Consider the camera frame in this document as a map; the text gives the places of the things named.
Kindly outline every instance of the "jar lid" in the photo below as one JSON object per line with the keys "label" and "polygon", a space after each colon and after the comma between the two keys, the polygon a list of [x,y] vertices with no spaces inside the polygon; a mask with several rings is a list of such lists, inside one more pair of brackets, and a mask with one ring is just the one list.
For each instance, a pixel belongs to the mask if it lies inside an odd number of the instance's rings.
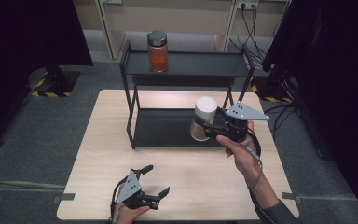
{"label": "jar lid", "polygon": [[167,44],[167,34],[163,31],[152,31],[147,34],[147,44],[161,47]]}

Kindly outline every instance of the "gray carpet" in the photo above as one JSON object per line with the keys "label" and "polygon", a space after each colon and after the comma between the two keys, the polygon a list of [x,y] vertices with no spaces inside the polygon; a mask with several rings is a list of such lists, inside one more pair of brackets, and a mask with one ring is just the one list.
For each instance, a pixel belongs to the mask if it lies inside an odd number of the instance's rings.
{"label": "gray carpet", "polygon": [[[0,183],[0,223],[94,223],[58,220],[59,203],[55,199],[63,193],[99,91],[122,89],[122,82],[116,63],[63,69],[81,72],[71,96],[30,95],[2,136],[0,181],[21,181],[22,186]],[[31,74],[33,87],[43,74],[43,70]],[[264,109],[277,105],[281,103],[262,102]],[[296,195],[301,221],[358,223],[358,202],[351,189],[333,161],[318,157],[301,117],[297,112],[290,112],[294,109],[281,116],[276,145]],[[278,113],[268,114],[272,129]]]}

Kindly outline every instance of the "human hand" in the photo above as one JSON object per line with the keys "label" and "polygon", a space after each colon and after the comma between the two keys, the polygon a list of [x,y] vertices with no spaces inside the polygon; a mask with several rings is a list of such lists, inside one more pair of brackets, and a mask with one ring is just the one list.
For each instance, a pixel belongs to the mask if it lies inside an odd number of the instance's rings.
{"label": "human hand", "polygon": [[[118,195],[120,195],[124,184],[121,184],[118,189]],[[131,224],[141,214],[147,212],[150,209],[149,206],[143,206],[136,209],[130,209],[124,203],[118,203],[115,205],[114,216],[118,213],[117,224]]]}
{"label": "human hand", "polygon": [[[248,120],[248,129],[254,130],[254,123],[251,120]],[[235,165],[237,169],[243,174],[246,179],[246,182],[250,186],[253,186],[257,182],[260,172],[262,172],[259,167],[257,160],[251,155],[251,153],[246,149],[250,148],[255,152],[255,143],[250,135],[246,135],[245,140],[240,143],[234,142],[231,139],[223,136],[217,135],[216,140],[226,147],[227,157],[234,155]]]}

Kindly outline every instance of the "orange jar contents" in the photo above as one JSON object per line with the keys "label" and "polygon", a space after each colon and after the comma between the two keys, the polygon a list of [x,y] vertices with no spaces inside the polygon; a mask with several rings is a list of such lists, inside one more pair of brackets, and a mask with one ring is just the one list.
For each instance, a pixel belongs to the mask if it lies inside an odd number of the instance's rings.
{"label": "orange jar contents", "polygon": [[150,69],[163,72],[168,69],[167,34],[162,31],[152,31],[147,34]]}

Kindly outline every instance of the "wall outlet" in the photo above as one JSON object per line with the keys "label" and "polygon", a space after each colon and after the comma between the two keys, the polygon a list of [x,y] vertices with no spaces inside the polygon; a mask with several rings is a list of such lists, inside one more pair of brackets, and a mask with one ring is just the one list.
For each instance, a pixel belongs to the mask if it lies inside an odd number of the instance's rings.
{"label": "wall outlet", "polygon": [[242,10],[242,4],[245,4],[245,10],[256,10],[258,8],[258,0],[240,0],[237,8]]}

